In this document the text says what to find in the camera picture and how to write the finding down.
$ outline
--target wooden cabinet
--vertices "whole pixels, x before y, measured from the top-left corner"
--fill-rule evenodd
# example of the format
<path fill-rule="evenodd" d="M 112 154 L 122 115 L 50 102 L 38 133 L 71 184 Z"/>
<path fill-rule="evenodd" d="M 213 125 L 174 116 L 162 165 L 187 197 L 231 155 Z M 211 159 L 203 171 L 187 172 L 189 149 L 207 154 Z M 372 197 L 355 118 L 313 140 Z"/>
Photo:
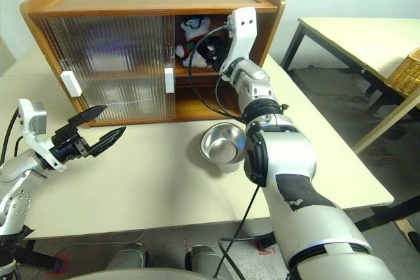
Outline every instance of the wooden cabinet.
<path fill-rule="evenodd" d="M 20 10 L 56 78 L 77 111 L 106 104 L 92 126 L 220 119 L 192 92 L 187 69 L 175 58 L 180 23 L 197 15 L 221 26 L 234 9 L 255 7 L 258 36 L 250 58 L 263 64 L 284 10 L 284 0 L 27 0 Z M 173 69 L 175 92 L 165 89 Z M 60 74 L 70 70 L 82 94 L 71 97 Z M 216 72 L 193 69 L 194 82 L 216 106 Z M 226 108 L 238 113 L 236 93 L 220 86 Z"/>

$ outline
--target wicker basket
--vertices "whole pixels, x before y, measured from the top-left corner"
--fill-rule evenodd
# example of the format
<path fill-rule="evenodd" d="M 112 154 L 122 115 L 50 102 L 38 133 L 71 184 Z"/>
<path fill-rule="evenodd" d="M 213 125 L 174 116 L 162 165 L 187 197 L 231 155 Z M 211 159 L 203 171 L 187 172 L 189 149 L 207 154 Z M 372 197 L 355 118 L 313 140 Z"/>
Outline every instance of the wicker basket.
<path fill-rule="evenodd" d="M 405 95 L 420 87 L 420 47 L 406 57 L 385 84 Z"/>

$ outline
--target stainless steel bowl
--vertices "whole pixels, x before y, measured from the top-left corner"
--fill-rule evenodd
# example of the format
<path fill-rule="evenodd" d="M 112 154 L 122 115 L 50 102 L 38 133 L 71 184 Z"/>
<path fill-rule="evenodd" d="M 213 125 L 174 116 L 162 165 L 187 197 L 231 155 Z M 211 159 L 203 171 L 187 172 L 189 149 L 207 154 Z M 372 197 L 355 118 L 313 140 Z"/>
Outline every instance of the stainless steel bowl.
<path fill-rule="evenodd" d="M 220 123 L 208 129 L 201 138 L 200 150 L 210 162 L 225 173 L 234 173 L 243 160 L 245 133 L 232 123 Z"/>

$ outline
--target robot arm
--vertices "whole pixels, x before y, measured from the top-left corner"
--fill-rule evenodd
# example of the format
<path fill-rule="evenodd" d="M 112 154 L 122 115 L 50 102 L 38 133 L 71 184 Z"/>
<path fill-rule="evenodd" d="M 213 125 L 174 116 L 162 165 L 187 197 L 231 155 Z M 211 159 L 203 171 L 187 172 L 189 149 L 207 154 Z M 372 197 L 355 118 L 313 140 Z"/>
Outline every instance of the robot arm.
<path fill-rule="evenodd" d="M 394 279 L 350 218 L 312 186 L 312 144 L 283 115 L 267 73 L 248 59 L 257 34 L 254 8 L 235 10 L 233 37 L 218 70 L 238 93 L 246 124 L 245 173 L 264 192 L 274 235 L 292 279 Z"/>
<path fill-rule="evenodd" d="M 32 193 L 49 176 L 49 171 L 63 171 L 65 163 L 75 158 L 96 157 L 124 133 L 125 127 L 115 129 L 93 146 L 79 135 L 77 126 L 91 121 L 105 108 L 95 106 L 73 116 L 66 126 L 47 138 L 47 112 L 42 103 L 19 100 L 20 128 L 31 149 L 0 166 L 0 279 L 12 277 L 18 242 L 30 233 L 30 229 L 24 226 L 24 220 Z"/>

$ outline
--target white plush toy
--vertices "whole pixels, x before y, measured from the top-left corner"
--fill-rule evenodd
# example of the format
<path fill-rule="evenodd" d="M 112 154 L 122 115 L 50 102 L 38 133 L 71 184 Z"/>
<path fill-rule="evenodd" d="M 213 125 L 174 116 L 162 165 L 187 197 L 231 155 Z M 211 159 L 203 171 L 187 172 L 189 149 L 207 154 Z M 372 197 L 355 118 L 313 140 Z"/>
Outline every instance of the white plush toy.
<path fill-rule="evenodd" d="M 183 58 L 182 64 L 188 67 L 190 61 L 190 52 L 194 45 L 209 31 L 210 18 L 208 16 L 201 18 L 193 18 L 181 23 L 181 28 L 185 31 L 186 44 L 179 44 L 175 49 L 175 54 L 179 58 Z M 193 67 L 206 68 L 207 62 L 198 52 L 194 54 L 192 60 Z"/>

